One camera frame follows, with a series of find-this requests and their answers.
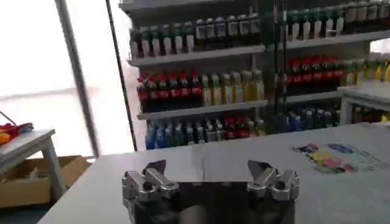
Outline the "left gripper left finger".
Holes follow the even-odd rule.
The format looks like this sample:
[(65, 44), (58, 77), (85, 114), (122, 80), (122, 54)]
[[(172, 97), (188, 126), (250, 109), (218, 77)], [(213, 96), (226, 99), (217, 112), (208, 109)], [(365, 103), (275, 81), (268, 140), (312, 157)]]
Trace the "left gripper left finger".
[(123, 201), (150, 202), (159, 198), (173, 198), (180, 191), (180, 186), (164, 176), (165, 168), (166, 160), (163, 159), (149, 163), (141, 173), (126, 171), (122, 177)]

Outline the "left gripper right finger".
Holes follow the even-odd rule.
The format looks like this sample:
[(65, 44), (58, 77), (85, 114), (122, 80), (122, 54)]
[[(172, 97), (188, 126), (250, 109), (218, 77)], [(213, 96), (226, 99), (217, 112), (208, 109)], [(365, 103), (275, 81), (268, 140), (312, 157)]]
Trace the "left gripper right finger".
[(295, 170), (280, 173), (269, 163), (248, 160), (247, 166), (253, 180), (247, 183), (247, 191), (256, 198), (270, 196), (275, 201), (294, 201), (299, 197), (300, 179)]

